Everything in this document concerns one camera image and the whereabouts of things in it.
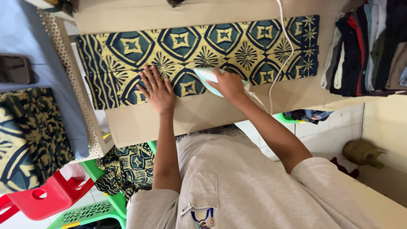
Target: clothing iron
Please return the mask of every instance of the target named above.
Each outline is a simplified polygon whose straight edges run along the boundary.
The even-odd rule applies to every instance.
[[[218,79],[216,78],[216,75],[213,73],[213,68],[194,68],[194,72],[197,74],[199,79],[201,80],[202,84],[212,93],[215,95],[218,95],[220,97],[223,97],[223,95],[213,88],[211,85],[209,85],[206,80],[212,81],[217,83]],[[247,81],[242,80],[243,85],[245,87],[245,91],[249,91],[250,89],[250,84]]]

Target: green plastic stool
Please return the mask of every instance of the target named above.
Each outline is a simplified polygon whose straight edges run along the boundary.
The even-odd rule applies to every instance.
[[[278,119],[283,123],[303,123],[302,120],[294,120],[291,116],[285,116],[282,113],[277,114]]]
[[[151,151],[155,154],[156,145],[154,141],[147,142]],[[96,159],[80,162],[83,169],[87,172],[90,178],[93,181],[96,181],[99,177],[105,175],[105,171],[101,170],[96,166]],[[114,196],[104,193],[107,200],[113,205],[116,211],[120,214],[121,217],[127,218],[127,209],[126,209],[126,198],[122,193],[117,193]]]
[[[122,229],[126,228],[126,219],[120,216],[109,201],[103,201],[66,211],[49,225],[47,229],[66,229],[106,218],[115,218],[119,221]]]

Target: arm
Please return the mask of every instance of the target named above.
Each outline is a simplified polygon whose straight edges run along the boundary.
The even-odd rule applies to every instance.
[[[175,144],[173,118],[175,95],[168,78],[161,81],[157,69],[152,66],[153,75],[147,66],[146,73],[140,73],[147,90],[137,84],[137,88],[160,114],[157,150],[154,158],[153,189],[171,189],[181,191],[177,146]]]
[[[281,160],[287,173],[291,173],[301,161],[312,157],[308,149],[291,131],[247,97],[239,75],[222,74],[218,69],[215,69],[214,73],[218,83],[207,82],[252,122],[270,149]]]

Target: folded batik cloth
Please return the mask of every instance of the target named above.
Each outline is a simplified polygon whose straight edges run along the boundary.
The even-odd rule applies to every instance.
[[[50,88],[0,94],[0,193],[37,188],[74,160]]]
[[[315,76],[319,16],[81,35],[76,38],[97,110],[145,102],[137,89],[144,65],[171,80],[178,97],[207,92],[194,68],[218,67],[252,85]]]
[[[113,147],[104,157],[96,159],[96,165],[106,172],[96,180],[96,188],[109,195],[120,191],[126,197],[153,186],[154,153],[147,143],[122,148]]]

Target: red plastic chair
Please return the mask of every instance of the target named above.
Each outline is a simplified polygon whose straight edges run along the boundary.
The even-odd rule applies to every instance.
[[[79,187],[83,181],[75,178],[65,180],[61,173],[56,171],[43,186],[22,192],[14,192],[7,194],[7,196],[17,209],[20,209],[29,219],[43,220],[71,207],[94,185],[93,180],[89,179],[82,187]]]

